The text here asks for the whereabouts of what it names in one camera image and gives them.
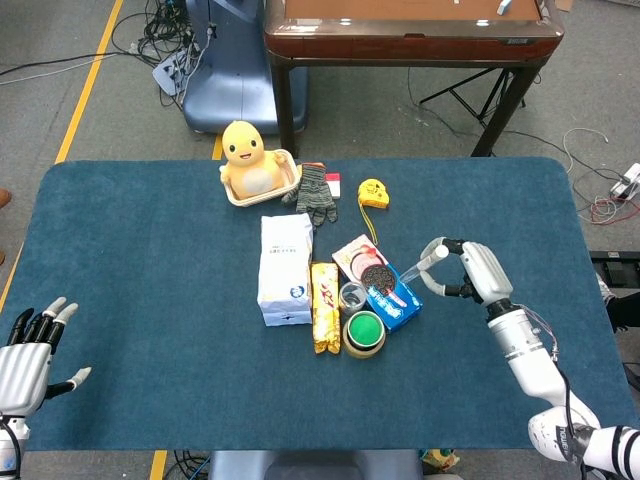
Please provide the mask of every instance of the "power strip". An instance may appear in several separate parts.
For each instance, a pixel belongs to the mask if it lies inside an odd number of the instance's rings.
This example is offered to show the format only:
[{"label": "power strip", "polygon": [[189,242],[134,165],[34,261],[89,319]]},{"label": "power strip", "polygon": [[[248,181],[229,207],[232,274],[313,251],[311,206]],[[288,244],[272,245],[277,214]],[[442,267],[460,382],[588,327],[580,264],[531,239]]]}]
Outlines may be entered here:
[{"label": "power strip", "polygon": [[622,180],[611,188],[611,198],[628,201],[640,191],[640,163],[634,163],[622,176]]},{"label": "power strip", "polygon": [[184,90],[191,70],[189,62],[185,62],[186,50],[169,55],[153,69],[153,78],[167,95],[173,97]]}]

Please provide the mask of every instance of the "blue machine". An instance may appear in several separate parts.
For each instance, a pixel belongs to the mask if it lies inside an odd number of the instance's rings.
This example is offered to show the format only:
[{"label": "blue machine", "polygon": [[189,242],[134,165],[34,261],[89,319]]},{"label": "blue machine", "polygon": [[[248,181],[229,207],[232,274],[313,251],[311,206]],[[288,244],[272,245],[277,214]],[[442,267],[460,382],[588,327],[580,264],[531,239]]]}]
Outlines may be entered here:
[{"label": "blue machine", "polygon": [[[233,120],[246,120],[260,133],[278,133],[271,69],[264,44],[263,0],[187,0],[201,48],[209,22],[215,34],[189,80],[183,102],[190,128],[222,132]],[[308,71],[291,70],[294,128],[307,120]]]},{"label": "blue machine", "polygon": [[[209,480],[422,480],[416,450],[218,451]],[[434,480],[462,480],[455,475]]]}]

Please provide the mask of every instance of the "silver robotic hand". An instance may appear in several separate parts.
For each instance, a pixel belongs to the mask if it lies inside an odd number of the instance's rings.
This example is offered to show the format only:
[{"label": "silver robotic hand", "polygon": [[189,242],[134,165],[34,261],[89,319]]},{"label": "silver robotic hand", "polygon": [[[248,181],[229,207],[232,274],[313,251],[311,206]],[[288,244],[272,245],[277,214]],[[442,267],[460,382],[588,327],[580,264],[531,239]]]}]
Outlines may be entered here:
[{"label": "silver robotic hand", "polygon": [[[461,286],[441,285],[428,272],[449,253],[460,256],[466,271]],[[552,460],[580,465],[583,476],[586,465],[640,480],[640,442],[636,442],[640,432],[621,426],[600,428],[597,417],[575,396],[557,367],[558,345],[551,327],[527,307],[511,303],[513,287],[489,248],[436,238],[423,250],[414,269],[435,294],[472,297],[486,307],[489,329],[524,393],[552,405],[529,420],[529,438],[538,452]],[[531,321],[552,337],[551,355],[538,337],[540,329]]]},{"label": "silver robotic hand", "polygon": [[0,348],[0,479],[20,478],[29,427],[25,420],[50,399],[75,390],[91,373],[82,368],[69,380],[49,385],[53,356],[65,326],[78,309],[60,297],[31,319],[25,310],[16,319],[7,345]]}]

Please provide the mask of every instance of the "gray glove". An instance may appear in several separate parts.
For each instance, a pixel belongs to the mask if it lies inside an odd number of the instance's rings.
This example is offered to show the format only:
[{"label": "gray glove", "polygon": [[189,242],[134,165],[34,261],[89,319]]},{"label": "gray glove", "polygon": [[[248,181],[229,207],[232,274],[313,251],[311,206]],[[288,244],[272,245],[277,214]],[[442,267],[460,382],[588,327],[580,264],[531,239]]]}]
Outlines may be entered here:
[{"label": "gray glove", "polygon": [[325,171],[321,163],[303,163],[300,183],[282,198],[285,205],[291,205],[297,200],[296,212],[308,213],[314,229],[322,225],[325,218],[330,222],[338,219],[338,209],[331,198],[331,190],[324,177]]}]

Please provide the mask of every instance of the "clear plastic cup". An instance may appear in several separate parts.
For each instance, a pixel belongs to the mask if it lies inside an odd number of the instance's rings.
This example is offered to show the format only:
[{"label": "clear plastic cup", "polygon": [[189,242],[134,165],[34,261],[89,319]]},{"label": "clear plastic cup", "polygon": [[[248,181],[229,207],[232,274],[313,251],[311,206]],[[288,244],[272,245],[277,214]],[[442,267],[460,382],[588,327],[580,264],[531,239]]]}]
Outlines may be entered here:
[{"label": "clear plastic cup", "polygon": [[359,312],[367,301],[367,291],[360,282],[345,283],[338,295],[338,307],[347,317]]}]

